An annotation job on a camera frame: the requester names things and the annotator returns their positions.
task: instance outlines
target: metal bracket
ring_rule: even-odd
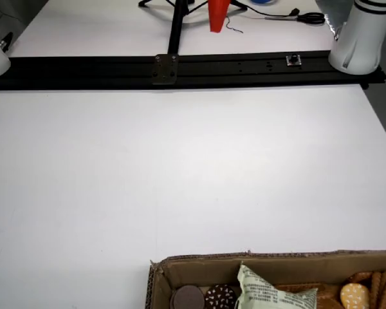
[[[286,56],[286,63],[288,66],[301,66],[302,59],[300,58],[300,55],[293,53],[289,56]]]
[[[179,55],[159,54],[154,58],[153,85],[174,85],[178,77]]]

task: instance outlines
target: snack package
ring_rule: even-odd
[[[316,309],[317,288],[297,294],[279,291],[245,265],[237,279],[242,289],[237,309]]]

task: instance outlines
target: chocolate cookie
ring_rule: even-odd
[[[185,285],[178,289],[170,300],[173,309],[203,309],[205,298],[201,290],[194,285]]]
[[[237,296],[228,285],[216,285],[205,294],[206,309],[234,309]]]

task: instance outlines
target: red object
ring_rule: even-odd
[[[210,19],[210,31],[220,32],[225,18],[230,0],[208,0],[208,18]]]

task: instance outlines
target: cardboard box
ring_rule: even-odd
[[[236,287],[239,295],[237,273],[242,262],[274,285],[340,285],[357,272],[386,270],[386,251],[168,257],[150,268],[145,309],[169,309],[173,291],[183,285],[196,285],[205,291],[213,285],[228,284]]]

